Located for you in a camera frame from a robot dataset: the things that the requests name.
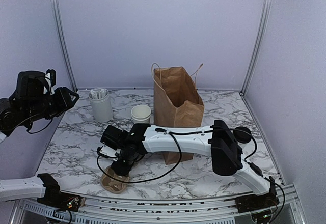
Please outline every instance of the white container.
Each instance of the white container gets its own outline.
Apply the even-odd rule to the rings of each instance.
[[[93,89],[95,92],[101,91],[103,88]],[[111,107],[111,100],[108,95],[108,90],[105,89],[105,97],[100,99],[93,99],[91,93],[88,95],[93,110],[93,115],[96,121],[104,123],[112,119],[113,111]]]
[[[150,107],[144,104],[137,105],[131,110],[131,117],[134,123],[147,123],[149,124],[151,119],[152,110]]]

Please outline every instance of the purple wall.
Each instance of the purple wall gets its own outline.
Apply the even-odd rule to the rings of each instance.
[[[247,99],[308,223],[325,223],[326,0],[273,0]]]
[[[0,31],[0,97],[12,94],[18,73],[25,70],[55,69],[57,86],[69,86],[50,0],[0,0]],[[34,129],[46,123],[39,121]],[[1,143],[0,179],[33,176],[57,123],[35,135],[18,128]],[[10,205],[1,203],[2,223]]]
[[[200,88],[240,90],[263,0],[59,0],[78,87],[153,87],[150,67],[205,63]]]

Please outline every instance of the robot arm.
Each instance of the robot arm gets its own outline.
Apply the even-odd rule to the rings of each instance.
[[[67,87],[53,90],[55,84],[54,70],[19,73],[14,93],[0,99],[0,142],[18,126],[29,131],[34,121],[51,120],[74,107],[79,95]]]
[[[179,152],[170,133],[177,139],[181,152],[210,156],[214,173],[233,176],[247,185],[254,192],[253,203],[258,201],[261,207],[278,202],[274,180],[267,182],[258,166],[242,159],[242,148],[238,141],[245,143],[244,134],[232,134],[221,120],[215,120],[210,127],[201,128],[163,128],[134,124],[130,132],[108,126],[101,138],[105,146],[99,148],[98,153],[104,157],[116,157],[111,168],[117,175],[125,176],[146,153]]]
[[[0,99],[0,143],[18,126],[29,131],[39,119],[52,120],[71,109],[79,95],[66,87],[53,89],[56,72],[48,70],[20,72],[17,87],[9,98]],[[13,180],[0,180],[0,201],[38,198],[38,202],[60,209],[76,211],[81,198],[60,192],[50,174]]]

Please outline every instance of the marble surface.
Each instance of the marble surface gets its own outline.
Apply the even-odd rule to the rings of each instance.
[[[101,171],[96,165],[96,149],[102,133],[111,124],[129,130],[133,123],[131,108],[147,104],[153,108],[153,90],[110,91],[114,118],[98,123],[92,116],[88,91],[79,91],[76,106],[65,113],[39,166],[37,173],[51,173],[62,190],[79,194],[128,199],[190,199],[209,198],[248,192],[250,189],[233,177],[213,173],[211,159],[194,155],[194,159],[181,163],[165,177],[146,183],[130,184],[121,194],[114,194],[100,186]],[[212,125],[215,119],[224,120],[231,127],[249,127],[258,143],[257,153],[250,158],[266,176],[279,178],[266,146],[240,95],[236,92],[199,91],[205,112],[202,126]],[[252,142],[244,153],[254,149]],[[104,168],[111,160],[101,159]],[[165,165],[159,153],[147,154],[130,172],[132,180],[149,179],[165,173],[173,165]]]

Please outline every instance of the paper bag handle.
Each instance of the paper bag handle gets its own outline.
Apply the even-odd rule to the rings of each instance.
[[[154,79],[154,72],[153,72],[153,71],[154,71],[154,70],[153,70],[154,65],[157,65],[157,66],[158,66],[158,69],[159,69],[159,80],[161,81],[161,79],[162,79],[161,67],[158,65],[158,63],[153,63],[153,64],[152,64],[152,67],[151,67],[151,73],[152,73],[153,81],[156,83],[156,85],[158,85],[159,88],[161,88],[161,89],[164,91],[163,87],[161,87],[161,86],[157,83],[157,81]]]
[[[161,67],[158,65],[158,63],[153,63],[152,64],[152,67],[151,67],[151,73],[152,73],[152,79],[153,79],[153,81],[156,83],[156,85],[158,85],[162,90],[164,90],[158,83],[157,83],[157,81],[154,79],[154,72],[153,72],[153,67],[154,67],[154,65],[157,65],[158,66],[158,69],[159,69],[159,80],[161,81],[161,79],[162,79],[162,73],[161,73]],[[195,75],[195,79],[194,79],[194,84],[195,84],[195,90],[197,89],[196,88],[196,79],[197,79],[197,74],[198,74],[198,71],[203,67],[203,65],[204,65],[204,63],[201,63],[200,64],[200,66],[198,67],[198,69],[193,73],[193,74],[191,74],[190,75],[190,77],[191,76],[193,76],[193,75]]]
[[[195,90],[197,89],[197,88],[196,88],[196,78],[197,78],[197,74],[198,74],[198,71],[203,67],[203,65],[204,65],[204,63],[201,63],[200,66],[198,67],[198,69],[197,69],[193,74],[190,75],[190,77],[192,77],[193,75],[196,74],[196,75],[195,75],[195,79],[194,79]]]

